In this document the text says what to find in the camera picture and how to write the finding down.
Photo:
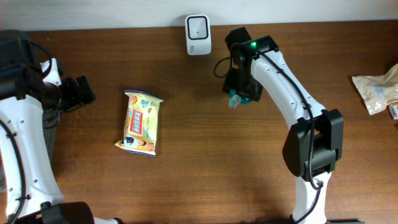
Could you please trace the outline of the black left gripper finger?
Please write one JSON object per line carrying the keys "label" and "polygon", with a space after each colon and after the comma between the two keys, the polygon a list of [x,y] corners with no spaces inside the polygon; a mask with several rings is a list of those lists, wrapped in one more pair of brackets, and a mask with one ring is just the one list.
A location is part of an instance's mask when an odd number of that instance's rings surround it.
{"label": "black left gripper finger", "polygon": [[60,109],[62,111],[73,111],[81,106],[79,87],[73,78],[65,78],[60,86],[62,94]]}
{"label": "black left gripper finger", "polygon": [[76,78],[76,81],[79,86],[79,92],[81,97],[81,102],[84,104],[90,104],[95,101],[96,97],[93,90],[88,83],[88,80],[85,76],[80,76]]}

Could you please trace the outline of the teal mouthwash bottle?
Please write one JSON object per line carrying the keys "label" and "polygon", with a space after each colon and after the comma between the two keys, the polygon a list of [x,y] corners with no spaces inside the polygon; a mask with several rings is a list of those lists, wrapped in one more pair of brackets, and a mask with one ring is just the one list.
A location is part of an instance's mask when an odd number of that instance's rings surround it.
{"label": "teal mouthwash bottle", "polygon": [[251,103],[250,98],[245,98],[243,96],[238,95],[236,93],[236,90],[230,90],[228,96],[229,96],[228,106],[231,109],[235,109],[239,105],[248,105]]}

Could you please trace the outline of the yellow wet wipes pack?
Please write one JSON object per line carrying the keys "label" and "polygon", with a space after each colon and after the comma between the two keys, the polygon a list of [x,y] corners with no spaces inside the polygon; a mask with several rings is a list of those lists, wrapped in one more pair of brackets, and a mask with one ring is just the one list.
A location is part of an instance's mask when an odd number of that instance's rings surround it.
{"label": "yellow wet wipes pack", "polygon": [[123,138],[115,146],[131,154],[155,157],[160,104],[163,99],[139,90],[125,90],[128,97]]}

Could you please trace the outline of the beige kraft paper pouch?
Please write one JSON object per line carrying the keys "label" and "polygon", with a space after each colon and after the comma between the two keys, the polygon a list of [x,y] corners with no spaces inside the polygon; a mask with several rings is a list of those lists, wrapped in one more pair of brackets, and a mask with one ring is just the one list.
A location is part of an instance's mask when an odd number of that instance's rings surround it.
{"label": "beige kraft paper pouch", "polygon": [[381,76],[355,76],[352,81],[370,115],[397,103],[397,64]]}

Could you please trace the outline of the orange small snack packet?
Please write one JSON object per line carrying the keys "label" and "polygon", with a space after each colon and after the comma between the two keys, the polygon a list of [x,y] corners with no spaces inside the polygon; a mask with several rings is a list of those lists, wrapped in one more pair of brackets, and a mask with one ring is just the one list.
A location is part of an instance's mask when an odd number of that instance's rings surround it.
{"label": "orange small snack packet", "polygon": [[392,119],[398,120],[398,104],[392,103],[388,106]]}

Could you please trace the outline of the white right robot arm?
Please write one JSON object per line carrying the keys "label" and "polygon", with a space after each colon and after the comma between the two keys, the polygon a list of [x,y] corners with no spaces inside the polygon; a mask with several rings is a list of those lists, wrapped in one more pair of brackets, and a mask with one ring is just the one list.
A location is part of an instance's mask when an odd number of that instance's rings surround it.
{"label": "white right robot arm", "polygon": [[272,98],[289,132],[282,148],[295,177],[295,207],[288,223],[329,223],[325,215],[327,185],[343,152],[343,115],[327,110],[303,87],[287,66],[271,36],[252,39],[245,27],[225,38],[229,69],[223,79],[228,106]]}

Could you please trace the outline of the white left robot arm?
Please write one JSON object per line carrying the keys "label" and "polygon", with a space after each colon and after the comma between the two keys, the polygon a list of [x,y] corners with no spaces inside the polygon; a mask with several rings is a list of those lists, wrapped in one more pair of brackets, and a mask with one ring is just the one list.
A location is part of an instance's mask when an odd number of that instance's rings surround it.
{"label": "white left robot arm", "polygon": [[95,217],[85,202],[66,202],[55,180],[45,135],[60,116],[96,97],[84,76],[63,78],[63,68],[19,30],[1,31],[1,160],[8,223],[122,223]]}

